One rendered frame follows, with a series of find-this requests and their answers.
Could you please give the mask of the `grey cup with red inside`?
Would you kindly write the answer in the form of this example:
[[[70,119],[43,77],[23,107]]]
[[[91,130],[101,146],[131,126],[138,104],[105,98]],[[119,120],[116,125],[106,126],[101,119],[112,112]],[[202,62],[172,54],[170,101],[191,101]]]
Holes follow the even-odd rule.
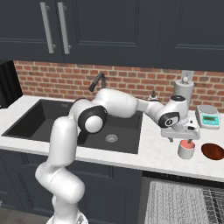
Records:
[[[181,140],[178,146],[178,155],[183,159],[191,159],[195,150],[193,141]]]

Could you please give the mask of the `dark base cupboard run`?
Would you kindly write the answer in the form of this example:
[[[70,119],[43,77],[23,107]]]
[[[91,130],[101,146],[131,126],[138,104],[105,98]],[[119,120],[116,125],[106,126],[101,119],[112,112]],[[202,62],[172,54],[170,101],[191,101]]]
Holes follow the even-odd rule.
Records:
[[[0,150],[0,202],[29,214],[53,215],[53,195],[34,174],[45,156]],[[105,164],[75,161],[67,169],[86,186],[79,209],[89,224],[137,224],[142,173]]]

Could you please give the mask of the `teal and white kitchen scale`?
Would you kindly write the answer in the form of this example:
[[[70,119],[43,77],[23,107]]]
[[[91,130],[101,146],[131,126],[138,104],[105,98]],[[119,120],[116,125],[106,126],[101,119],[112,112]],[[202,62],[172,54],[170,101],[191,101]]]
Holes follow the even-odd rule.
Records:
[[[198,105],[195,116],[202,129],[218,130],[221,126],[221,116],[218,109],[211,105]]]

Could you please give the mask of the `small dark tap lever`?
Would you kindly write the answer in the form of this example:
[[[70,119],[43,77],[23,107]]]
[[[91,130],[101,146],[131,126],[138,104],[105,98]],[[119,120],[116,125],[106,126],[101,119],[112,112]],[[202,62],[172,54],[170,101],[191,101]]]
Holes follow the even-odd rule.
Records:
[[[158,99],[158,97],[155,94],[155,90],[152,90],[152,93],[149,96],[149,99],[148,100],[151,101],[151,100],[157,100],[157,99]]]

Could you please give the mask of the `black tap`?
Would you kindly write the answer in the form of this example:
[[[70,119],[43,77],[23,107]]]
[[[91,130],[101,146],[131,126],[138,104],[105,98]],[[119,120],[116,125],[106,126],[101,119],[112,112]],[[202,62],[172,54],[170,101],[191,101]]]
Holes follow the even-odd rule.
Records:
[[[105,79],[104,73],[98,73],[98,75],[94,78],[94,81],[89,86],[88,90],[90,92],[93,92],[99,81],[101,81],[101,87],[105,88],[106,87],[106,79]]]

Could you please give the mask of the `black sink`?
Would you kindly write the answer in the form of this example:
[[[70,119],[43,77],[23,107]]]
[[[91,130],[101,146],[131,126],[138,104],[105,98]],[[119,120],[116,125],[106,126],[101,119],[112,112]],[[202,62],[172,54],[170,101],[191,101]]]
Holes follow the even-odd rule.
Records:
[[[5,137],[50,142],[54,121],[67,116],[73,103],[40,99],[4,133]],[[103,129],[96,134],[80,133],[77,144],[80,147],[105,151],[137,154],[143,113],[137,111],[131,118],[108,115]]]

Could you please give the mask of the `black appliance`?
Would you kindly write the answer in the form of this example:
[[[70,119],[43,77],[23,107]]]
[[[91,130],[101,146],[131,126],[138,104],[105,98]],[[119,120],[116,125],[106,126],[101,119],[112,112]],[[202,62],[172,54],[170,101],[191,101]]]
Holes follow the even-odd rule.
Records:
[[[0,60],[0,109],[7,109],[23,95],[12,60]]]

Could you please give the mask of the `dark cupboard door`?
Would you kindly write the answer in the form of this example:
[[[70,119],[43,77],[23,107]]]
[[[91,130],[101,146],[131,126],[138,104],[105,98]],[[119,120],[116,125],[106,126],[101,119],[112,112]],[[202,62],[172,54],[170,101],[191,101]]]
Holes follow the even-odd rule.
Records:
[[[48,52],[40,3],[46,2],[55,45]],[[0,60],[63,62],[55,0],[0,0]]]
[[[158,0],[55,0],[66,6],[66,63],[152,67]]]
[[[224,0],[161,0],[154,67],[224,72]]]

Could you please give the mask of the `black dishwasher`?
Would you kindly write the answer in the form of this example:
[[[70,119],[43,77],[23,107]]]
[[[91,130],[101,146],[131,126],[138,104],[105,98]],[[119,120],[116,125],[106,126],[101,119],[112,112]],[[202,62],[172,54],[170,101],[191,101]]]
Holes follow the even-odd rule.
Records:
[[[148,202],[149,191],[150,191],[150,183],[152,181],[160,181],[160,182],[190,186],[190,187],[198,187],[201,189],[212,188],[212,189],[218,189],[224,192],[224,182],[145,171],[143,173],[143,188],[141,192],[141,202],[139,206],[137,224],[145,223],[145,215],[146,215],[146,208],[147,208],[147,202]]]

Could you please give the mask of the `brown bowl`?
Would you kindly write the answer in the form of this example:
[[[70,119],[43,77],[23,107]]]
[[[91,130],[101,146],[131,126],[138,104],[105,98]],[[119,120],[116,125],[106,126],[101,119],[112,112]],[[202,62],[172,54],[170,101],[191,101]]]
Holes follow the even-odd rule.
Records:
[[[215,143],[204,143],[201,146],[204,156],[212,160],[221,160],[224,158],[224,149]]]

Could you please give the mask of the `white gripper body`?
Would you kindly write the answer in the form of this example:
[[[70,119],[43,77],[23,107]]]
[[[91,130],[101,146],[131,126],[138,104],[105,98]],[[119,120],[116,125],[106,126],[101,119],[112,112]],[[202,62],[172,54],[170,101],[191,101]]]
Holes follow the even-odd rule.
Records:
[[[200,139],[200,128],[185,126],[182,130],[176,131],[173,128],[161,129],[162,137],[181,138],[181,139]]]

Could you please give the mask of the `white wall outlet plate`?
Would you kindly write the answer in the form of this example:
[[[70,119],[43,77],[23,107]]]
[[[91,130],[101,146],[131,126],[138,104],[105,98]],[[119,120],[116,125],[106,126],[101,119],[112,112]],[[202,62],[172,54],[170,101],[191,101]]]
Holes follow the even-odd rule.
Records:
[[[188,84],[193,80],[194,71],[183,70],[181,74],[181,80],[183,84]]]

